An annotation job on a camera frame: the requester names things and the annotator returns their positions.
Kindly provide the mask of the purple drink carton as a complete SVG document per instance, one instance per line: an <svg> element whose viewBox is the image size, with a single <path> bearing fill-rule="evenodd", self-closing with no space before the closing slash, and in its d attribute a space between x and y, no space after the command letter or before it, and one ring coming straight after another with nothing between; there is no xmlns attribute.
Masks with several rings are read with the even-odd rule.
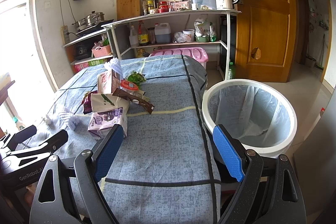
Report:
<svg viewBox="0 0 336 224"><path fill-rule="evenodd" d="M95 139L104 139L112 127L117 124L122 127L123 137L126 138L127 117L122 107L100 113L92 113L88 131Z"/></svg>

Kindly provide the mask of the maroon snack packet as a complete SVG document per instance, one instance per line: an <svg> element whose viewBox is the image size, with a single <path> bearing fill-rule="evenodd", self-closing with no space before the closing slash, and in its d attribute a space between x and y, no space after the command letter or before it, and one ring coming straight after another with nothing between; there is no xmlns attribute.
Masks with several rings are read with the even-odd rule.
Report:
<svg viewBox="0 0 336 224"><path fill-rule="evenodd" d="M82 99L81 105L83 106L83 114L89 114L92 112L91 96L97 94L97 91L86 92Z"/></svg>

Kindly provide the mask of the brown snack wrapper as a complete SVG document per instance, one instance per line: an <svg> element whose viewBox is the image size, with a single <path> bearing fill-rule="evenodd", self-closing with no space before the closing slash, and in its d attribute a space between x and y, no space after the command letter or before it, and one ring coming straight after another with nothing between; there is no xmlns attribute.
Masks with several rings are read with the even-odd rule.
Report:
<svg viewBox="0 0 336 224"><path fill-rule="evenodd" d="M132 95L122 89L117 88L112 95L142 106L149 114L151 114L154 110L154 105L152 105L150 102L147 102L142 98Z"/></svg>

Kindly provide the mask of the red lid plastic cup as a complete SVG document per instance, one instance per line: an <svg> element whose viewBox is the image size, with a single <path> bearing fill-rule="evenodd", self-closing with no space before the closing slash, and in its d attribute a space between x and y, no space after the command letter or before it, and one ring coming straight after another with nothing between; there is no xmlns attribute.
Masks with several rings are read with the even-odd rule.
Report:
<svg viewBox="0 0 336 224"><path fill-rule="evenodd" d="M120 88L133 96L145 99L145 92L141 91L136 84L130 81L121 80Z"/></svg>

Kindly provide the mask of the green leafy wrapper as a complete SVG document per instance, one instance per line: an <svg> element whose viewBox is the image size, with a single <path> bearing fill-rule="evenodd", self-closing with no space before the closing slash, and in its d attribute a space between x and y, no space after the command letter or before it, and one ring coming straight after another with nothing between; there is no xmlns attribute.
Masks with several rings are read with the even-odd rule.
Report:
<svg viewBox="0 0 336 224"><path fill-rule="evenodd" d="M135 84L138 86L138 88L141 88L141 84L146 82L146 78L142 73L132 71L130 75L126 78L127 81Z"/></svg>

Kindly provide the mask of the white tissue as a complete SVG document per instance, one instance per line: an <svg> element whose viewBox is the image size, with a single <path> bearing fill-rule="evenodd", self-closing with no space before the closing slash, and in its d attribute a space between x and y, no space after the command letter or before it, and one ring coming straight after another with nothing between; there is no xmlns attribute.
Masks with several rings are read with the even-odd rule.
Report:
<svg viewBox="0 0 336 224"><path fill-rule="evenodd" d="M104 68L106 70L112 69L113 71L118 73L120 76L123 76L121 63L120 63L120 60L117 57L114 57L114 58L110 59L108 62L106 62L104 64Z"/></svg>

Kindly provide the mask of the white paper bag green print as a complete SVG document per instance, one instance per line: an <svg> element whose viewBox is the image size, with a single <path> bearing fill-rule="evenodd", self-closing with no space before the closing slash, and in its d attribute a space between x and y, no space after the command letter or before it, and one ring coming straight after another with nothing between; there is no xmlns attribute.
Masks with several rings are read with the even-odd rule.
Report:
<svg viewBox="0 0 336 224"><path fill-rule="evenodd" d="M107 111L122 109L123 114L127 114L130 102L112 94L92 94L92 113L104 113Z"/></svg>

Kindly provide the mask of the blue grey checked tablecloth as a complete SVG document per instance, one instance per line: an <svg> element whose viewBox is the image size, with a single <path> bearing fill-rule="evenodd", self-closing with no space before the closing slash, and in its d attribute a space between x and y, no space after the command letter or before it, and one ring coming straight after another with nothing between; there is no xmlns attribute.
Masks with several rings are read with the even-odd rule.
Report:
<svg viewBox="0 0 336 224"><path fill-rule="evenodd" d="M123 60L124 76L145 76L151 114L131 104L127 136L100 182L120 223L217 223L221 179L201 104L207 73L175 55Z"/></svg>

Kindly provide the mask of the pink plastic basket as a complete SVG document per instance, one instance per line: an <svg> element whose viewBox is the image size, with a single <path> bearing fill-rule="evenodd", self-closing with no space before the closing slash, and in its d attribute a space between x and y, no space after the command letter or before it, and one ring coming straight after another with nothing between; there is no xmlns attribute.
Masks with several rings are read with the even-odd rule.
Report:
<svg viewBox="0 0 336 224"><path fill-rule="evenodd" d="M112 50L110 46L94 46L92 48L92 54L95 58L110 56L112 54Z"/></svg>

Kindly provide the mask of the white power strip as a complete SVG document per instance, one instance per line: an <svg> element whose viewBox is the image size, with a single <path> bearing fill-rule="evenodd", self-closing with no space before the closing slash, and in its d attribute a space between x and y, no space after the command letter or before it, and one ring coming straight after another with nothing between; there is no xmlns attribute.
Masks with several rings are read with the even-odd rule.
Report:
<svg viewBox="0 0 336 224"><path fill-rule="evenodd" d="M63 44L64 45L68 44L70 42L70 36L69 36L68 26L67 25L62 26L60 28L60 33L61 33L61 36L62 36Z"/></svg>

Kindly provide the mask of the cooking oil bottle yellow label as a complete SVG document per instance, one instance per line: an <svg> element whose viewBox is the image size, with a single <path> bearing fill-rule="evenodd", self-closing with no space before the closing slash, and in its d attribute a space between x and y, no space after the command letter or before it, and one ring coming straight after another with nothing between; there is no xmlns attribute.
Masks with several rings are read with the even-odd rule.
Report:
<svg viewBox="0 0 336 224"><path fill-rule="evenodd" d="M143 21L139 21L138 25L138 42L140 46L146 46L149 44L149 34Z"/></svg>

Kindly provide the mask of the green plastic bottle on floor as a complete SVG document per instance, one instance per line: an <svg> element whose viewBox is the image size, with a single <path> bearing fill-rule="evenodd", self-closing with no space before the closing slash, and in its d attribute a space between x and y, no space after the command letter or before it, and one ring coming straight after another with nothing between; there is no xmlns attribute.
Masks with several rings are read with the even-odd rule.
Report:
<svg viewBox="0 0 336 224"><path fill-rule="evenodd" d="M235 68L235 65L233 62L229 62L229 67L228 67L228 79L231 80L231 79L234 79L235 78L235 71L236 71L236 68Z"/></svg>

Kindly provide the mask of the white metal shelf rack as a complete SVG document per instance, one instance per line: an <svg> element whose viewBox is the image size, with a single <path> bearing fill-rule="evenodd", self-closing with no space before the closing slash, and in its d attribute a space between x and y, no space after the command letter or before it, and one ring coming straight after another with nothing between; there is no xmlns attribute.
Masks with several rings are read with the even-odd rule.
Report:
<svg viewBox="0 0 336 224"><path fill-rule="evenodd" d="M116 22L102 25L109 40L114 57L120 60L135 58L138 47L131 46L129 41L129 29L132 24L138 26L139 22L143 22L145 26L153 26L155 23L168 23L171 27L171 33L191 29L194 22L202 15L207 15L207 20L212 21L217 32L222 30L221 18L225 19L226 32L218 35L215 42L188 42L183 46L201 46L207 47L217 46L217 70L220 71L224 80L228 79L228 69L231 53L231 38L235 33L232 31L232 17L237 16L240 11L236 10L185 10L165 12L161 14L150 14L145 16L136 16L134 18L118 20Z"/></svg>

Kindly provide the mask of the white jug dark liquid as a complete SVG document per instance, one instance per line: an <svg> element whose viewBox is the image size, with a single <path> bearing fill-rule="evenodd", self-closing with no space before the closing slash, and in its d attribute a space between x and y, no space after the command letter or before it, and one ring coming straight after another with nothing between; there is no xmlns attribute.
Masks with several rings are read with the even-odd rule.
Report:
<svg viewBox="0 0 336 224"><path fill-rule="evenodd" d="M156 23L154 34L158 44L169 44L171 42L171 28L168 23Z"/></svg>

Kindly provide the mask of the wooden door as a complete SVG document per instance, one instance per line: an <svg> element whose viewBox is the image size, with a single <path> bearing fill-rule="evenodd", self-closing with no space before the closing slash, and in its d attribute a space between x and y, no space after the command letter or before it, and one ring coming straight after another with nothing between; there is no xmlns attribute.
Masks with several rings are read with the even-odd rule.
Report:
<svg viewBox="0 0 336 224"><path fill-rule="evenodd" d="M293 62L296 0L241 0L236 25L236 77L285 83Z"/></svg>

